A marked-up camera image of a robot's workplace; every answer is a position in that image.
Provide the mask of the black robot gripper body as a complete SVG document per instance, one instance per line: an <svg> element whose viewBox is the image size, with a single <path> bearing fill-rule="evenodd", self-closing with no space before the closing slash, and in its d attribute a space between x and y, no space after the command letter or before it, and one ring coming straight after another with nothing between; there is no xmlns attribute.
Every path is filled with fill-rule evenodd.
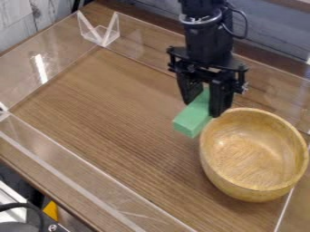
<svg viewBox="0 0 310 232"><path fill-rule="evenodd" d="M243 93L249 68L233 56L233 43L235 38L243 39L247 32L234 34L234 13L247 19L235 8L187 9L179 15L186 46L167 49L169 67L175 74L190 73L202 83L231 82L234 92Z"/></svg>

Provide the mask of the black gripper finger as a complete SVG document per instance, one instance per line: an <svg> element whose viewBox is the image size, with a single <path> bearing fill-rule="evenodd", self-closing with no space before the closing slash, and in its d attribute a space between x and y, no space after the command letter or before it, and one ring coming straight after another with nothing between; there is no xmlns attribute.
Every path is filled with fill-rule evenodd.
<svg viewBox="0 0 310 232"><path fill-rule="evenodd" d="M231 82L213 80L210 84L210 115L217 118L231 107L234 90Z"/></svg>
<svg viewBox="0 0 310 232"><path fill-rule="evenodd" d="M203 91L203 83L190 73L179 72L177 82L185 104L190 104Z"/></svg>

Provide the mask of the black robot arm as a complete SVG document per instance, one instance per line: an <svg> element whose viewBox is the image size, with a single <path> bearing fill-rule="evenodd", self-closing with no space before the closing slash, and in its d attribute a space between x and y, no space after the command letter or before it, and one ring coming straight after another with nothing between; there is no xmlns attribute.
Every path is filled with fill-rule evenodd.
<svg viewBox="0 0 310 232"><path fill-rule="evenodd" d="M179 22L186 45L167 48L169 70L175 73L183 102L194 102L205 88L210 89L209 114L217 118L231 107L234 95L246 91L249 67L233 55L233 17L242 15L227 0L178 0Z"/></svg>

